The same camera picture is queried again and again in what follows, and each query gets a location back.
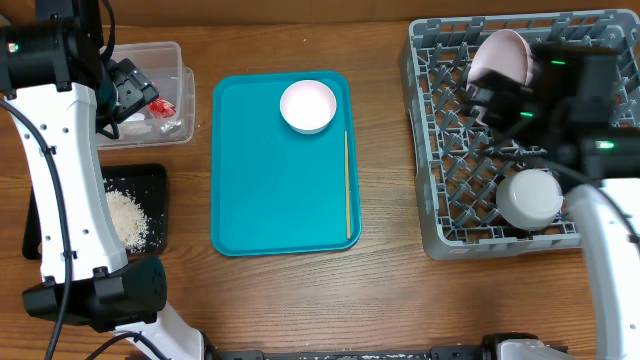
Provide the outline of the white napkin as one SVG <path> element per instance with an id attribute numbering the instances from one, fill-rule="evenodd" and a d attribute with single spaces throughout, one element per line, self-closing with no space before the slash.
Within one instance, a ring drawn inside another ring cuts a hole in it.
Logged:
<path id="1" fill-rule="evenodd" d="M 152 126 L 146 123 L 144 114 L 135 113 L 119 125 L 119 131 L 122 137 L 139 136 L 150 133 Z"/>

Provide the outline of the red snack wrapper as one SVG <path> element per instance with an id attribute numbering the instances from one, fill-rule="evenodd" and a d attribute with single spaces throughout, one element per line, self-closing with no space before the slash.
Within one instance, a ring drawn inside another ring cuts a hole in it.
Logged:
<path id="1" fill-rule="evenodd" d="M 176 114 L 175 106 L 162 97 L 158 97 L 149 103 L 146 109 L 155 119 L 166 119 Z"/>

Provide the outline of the white round plate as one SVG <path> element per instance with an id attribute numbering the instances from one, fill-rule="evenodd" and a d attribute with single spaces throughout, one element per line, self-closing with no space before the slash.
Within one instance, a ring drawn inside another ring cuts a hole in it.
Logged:
<path id="1" fill-rule="evenodd" d="M 485 106 L 476 104 L 476 122 L 484 127 L 505 122 L 510 110 L 526 98 L 533 78 L 533 55 L 530 45 L 517 32 L 498 30 L 480 45 L 467 76 L 466 92 Z"/>

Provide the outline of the grey green bowl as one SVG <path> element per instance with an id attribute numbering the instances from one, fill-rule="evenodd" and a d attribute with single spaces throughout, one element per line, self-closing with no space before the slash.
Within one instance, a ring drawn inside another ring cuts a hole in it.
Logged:
<path id="1" fill-rule="evenodd" d="M 535 231 L 549 226 L 560 212 L 564 197 L 549 173 L 529 169 L 505 178 L 498 186 L 496 205 L 512 226 Z"/>

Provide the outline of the white rice pile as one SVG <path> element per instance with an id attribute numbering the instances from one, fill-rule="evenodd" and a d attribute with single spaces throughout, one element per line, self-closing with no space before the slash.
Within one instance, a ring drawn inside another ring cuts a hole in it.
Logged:
<path id="1" fill-rule="evenodd" d="M 148 217 L 133 198 L 118 190 L 106 193 L 111 218 L 126 250 L 142 251 L 149 234 Z"/>

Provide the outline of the wooden chopstick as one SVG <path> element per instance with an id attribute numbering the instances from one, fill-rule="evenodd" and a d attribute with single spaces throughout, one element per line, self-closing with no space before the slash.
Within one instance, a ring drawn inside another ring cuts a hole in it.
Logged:
<path id="1" fill-rule="evenodd" d="M 350 195 L 350 166 L 348 132 L 344 132 L 344 170 L 345 170 L 345 201 L 346 201 L 346 238 L 351 239 L 351 195 Z"/>

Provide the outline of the white round bowl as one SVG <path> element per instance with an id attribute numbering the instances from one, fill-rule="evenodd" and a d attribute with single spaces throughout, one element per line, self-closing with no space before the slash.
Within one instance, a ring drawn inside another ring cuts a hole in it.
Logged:
<path id="1" fill-rule="evenodd" d="M 323 131 L 337 111 L 333 91 L 316 80 L 301 80 L 288 86 L 280 98 L 280 113 L 285 122 L 301 134 Z"/>

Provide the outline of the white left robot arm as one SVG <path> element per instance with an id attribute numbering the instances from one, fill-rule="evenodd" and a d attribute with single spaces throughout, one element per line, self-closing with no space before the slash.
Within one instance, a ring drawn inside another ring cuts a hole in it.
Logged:
<path id="1" fill-rule="evenodd" d="M 21 136 L 41 234 L 42 281 L 27 313 L 88 326 L 151 359 L 213 359 L 207 336 L 167 299 L 156 256 L 130 260 L 109 212 L 95 138 L 158 97 L 129 60 L 114 61 L 106 1 L 40 1 L 36 20 L 1 30 L 1 105 Z"/>

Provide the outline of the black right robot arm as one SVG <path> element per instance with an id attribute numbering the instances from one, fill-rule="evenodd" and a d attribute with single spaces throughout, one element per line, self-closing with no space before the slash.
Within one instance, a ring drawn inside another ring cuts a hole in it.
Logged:
<path id="1" fill-rule="evenodd" d="M 476 54 L 463 93 L 497 137 L 483 156 L 548 169 L 500 186 L 497 202 L 520 229 L 566 210 L 581 238 L 597 325 L 597 357 L 639 355 L 639 132 L 612 125 L 617 54 L 602 47 L 535 45 L 525 56 Z"/>

